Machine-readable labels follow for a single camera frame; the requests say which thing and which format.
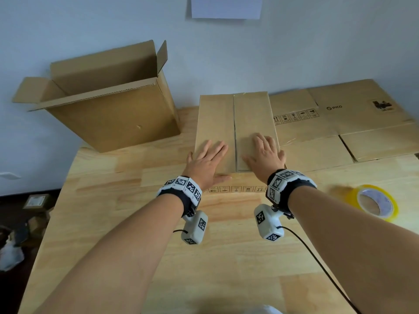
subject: dark floor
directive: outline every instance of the dark floor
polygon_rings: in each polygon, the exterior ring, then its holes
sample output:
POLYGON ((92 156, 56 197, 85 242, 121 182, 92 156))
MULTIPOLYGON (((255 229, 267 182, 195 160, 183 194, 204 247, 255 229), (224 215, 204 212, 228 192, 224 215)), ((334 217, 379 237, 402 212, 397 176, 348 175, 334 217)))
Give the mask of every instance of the dark floor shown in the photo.
MULTIPOLYGON (((36 193, 26 193, 0 197, 0 226, 10 229, 22 227, 25 222, 38 213, 24 210, 28 196, 31 194, 48 193, 58 198, 60 190, 50 190, 36 193)), ((25 255, 23 262, 7 272, 0 271, 0 313, 16 314, 25 291, 28 278, 34 265, 41 240, 32 240, 22 250, 25 255)))

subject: forearm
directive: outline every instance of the forearm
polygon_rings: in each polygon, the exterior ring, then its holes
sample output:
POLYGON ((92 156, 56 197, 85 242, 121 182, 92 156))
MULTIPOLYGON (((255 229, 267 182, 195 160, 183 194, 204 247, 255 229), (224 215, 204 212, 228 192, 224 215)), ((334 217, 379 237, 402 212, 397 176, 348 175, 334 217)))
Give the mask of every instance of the forearm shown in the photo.
POLYGON ((361 312, 417 311, 417 234, 307 186, 291 193, 288 206, 361 312))
POLYGON ((183 213, 164 194, 103 237, 38 309, 48 313, 135 313, 183 213))

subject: wall outlet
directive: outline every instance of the wall outlet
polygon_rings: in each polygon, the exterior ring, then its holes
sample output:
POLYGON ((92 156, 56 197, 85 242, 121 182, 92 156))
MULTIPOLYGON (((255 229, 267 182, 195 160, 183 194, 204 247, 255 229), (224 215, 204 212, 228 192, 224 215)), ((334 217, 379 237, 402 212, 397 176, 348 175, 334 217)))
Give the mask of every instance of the wall outlet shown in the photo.
POLYGON ((21 179, 22 177, 20 177, 19 175, 10 173, 10 172, 3 172, 0 173, 0 177, 4 178, 4 179, 21 179))

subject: open cardboard box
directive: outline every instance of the open cardboard box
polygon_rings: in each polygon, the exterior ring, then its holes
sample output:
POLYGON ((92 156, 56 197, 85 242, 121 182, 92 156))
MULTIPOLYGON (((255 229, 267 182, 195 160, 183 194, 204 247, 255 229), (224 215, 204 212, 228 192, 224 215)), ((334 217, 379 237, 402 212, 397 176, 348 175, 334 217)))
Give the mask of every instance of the open cardboard box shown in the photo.
POLYGON ((209 189, 209 193, 265 192, 266 185, 259 181, 246 163, 243 154, 254 155, 253 134, 277 137, 267 92, 202 95, 199 101, 195 154, 207 140, 225 141, 229 148, 217 167, 217 174, 233 178, 209 189))
POLYGON ((26 77, 13 102, 36 103, 99 152, 180 134, 179 118, 156 53, 147 41, 51 63, 51 79, 26 77))
POLYGON ((270 101, 292 169, 419 152, 417 125, 372 79, 275 94, 270 101))

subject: wristband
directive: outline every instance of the wristband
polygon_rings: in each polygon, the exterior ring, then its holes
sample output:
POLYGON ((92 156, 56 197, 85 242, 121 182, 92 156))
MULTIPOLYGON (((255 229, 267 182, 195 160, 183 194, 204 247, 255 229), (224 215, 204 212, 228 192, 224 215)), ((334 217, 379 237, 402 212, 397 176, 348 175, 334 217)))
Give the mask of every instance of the wristband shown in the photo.
POLYGON ((156 197, 162 194, 173 194, 179 197, 184 205, 182 217, 192 217, 201 201, 202 190, 193 179, 187 176, 178 176, 175 179, 168 180, 159 189, 156 197))
POLYGON ((293 190, 300 186, 317 188, 313 180, 299 171, 279 169, 268 178, 266 198, 270 200, 273 211, 281 211, 289 219, 294 218, 288 208, 288 199, 293 190))

